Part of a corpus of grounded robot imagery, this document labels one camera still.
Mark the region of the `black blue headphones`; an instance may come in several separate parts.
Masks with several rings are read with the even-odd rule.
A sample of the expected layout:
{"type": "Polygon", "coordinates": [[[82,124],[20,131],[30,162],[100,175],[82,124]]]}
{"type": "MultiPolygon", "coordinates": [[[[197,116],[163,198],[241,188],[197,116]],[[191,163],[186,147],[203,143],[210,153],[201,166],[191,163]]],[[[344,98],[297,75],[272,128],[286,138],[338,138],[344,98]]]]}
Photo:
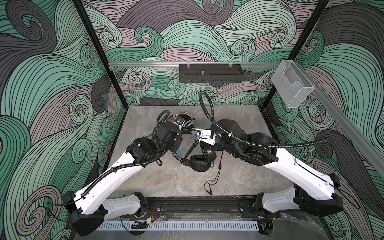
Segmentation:
{"type": "MultiPolygon", "coordinates": [[[[191,135],[191,129],[182,130],[183,134],[190,134],[191,135]]],[[[215,159],[217,158],[215,150],[210,149],[211,145],[199,142],[197,140],[194,140],[192,146],[189,148],[187,153],[182,158],[177,153],[172,153],[172,155],[181,162],[182,165],[190,167],[195,172],[206,172],[210,168],[212,168],[215,164],[215,159]],[[201,155],[193,155],[190,158],[189,155],[191,152],[197,147],[200,146],[202,154],[201,155]]]]}

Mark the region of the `white black headphones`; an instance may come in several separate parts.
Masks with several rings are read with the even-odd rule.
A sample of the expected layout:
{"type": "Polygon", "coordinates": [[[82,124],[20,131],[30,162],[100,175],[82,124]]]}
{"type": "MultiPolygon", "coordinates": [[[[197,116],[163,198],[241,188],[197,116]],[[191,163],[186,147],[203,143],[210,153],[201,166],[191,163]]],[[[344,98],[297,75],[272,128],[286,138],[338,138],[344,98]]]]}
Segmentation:
{"type": "Polygon", "coordinates": [[[171,115],[167,121],[175,124],[174,121],[176,120],[177,117],[182,117],[185,119],[185,125],[184,125],[182,130],[191,129],[192,127],[194,127],[195,118],[191,114],[189,114],[188,112],[181,112],[180,114],[171,115]]]}

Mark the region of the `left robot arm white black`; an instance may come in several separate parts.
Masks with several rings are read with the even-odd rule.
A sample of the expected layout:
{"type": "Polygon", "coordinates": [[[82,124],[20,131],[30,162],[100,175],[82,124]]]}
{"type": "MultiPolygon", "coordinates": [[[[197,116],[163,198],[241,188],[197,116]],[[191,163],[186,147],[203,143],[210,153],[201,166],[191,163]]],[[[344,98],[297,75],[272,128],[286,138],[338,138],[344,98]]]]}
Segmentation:
{"type": "Polygon", "coordinates": [[[161,157],[168,151],[176,152],[182,142],[182,128],[189,117],[170,116],[163,111],[149,137],[135,139],[121,157],[99,177],[77,192],[63,195],[63,204],[69,212],[69,222],[80,236],[94,232],[105,221],[124,215],[143,217],[148,201],[141,192],[127,197],[110,199],[109,195],[128,178],[151,163],[161,166],[161,157]]]}

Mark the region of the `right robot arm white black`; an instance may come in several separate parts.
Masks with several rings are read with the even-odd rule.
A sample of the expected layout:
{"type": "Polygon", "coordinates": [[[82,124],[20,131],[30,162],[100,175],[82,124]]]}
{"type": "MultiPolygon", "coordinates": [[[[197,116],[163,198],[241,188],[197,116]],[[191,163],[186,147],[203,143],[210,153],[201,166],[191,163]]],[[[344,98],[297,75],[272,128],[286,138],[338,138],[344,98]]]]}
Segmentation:
{"type": "Polygon", "coordinates": [[[260,193],[254,204],[257,215],[273,218],[282,211],[301,210],[307,214],[326,217],[343,211],[342,197],[336,191],[340,179],[335,174],[323,174],[292,155],[288,149],[312,147],[326,139],[306,143],[280,145],[263,133],[246,134],[235,121],[215,120],[214,110],[207,110],[205,102],[213,107],[209,95],[201,91],[199,103],[212,123],[210,130],[198,134],[199,141],[210,145],[214,151],[223,151],[248,164],[275,171],[293,182],[293,186],[277,193],[260,193]]]}

